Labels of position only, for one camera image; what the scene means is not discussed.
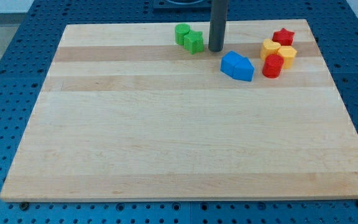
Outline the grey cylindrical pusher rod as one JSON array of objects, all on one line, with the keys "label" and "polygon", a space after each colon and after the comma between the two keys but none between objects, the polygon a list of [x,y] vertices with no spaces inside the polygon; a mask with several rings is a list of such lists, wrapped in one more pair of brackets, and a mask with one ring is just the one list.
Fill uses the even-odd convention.
[{"label": "grey cylindrical pusher rod", "polygon": [[209,25],[208,49],[220,52],[223,49],[229,0],[212,0]]}]

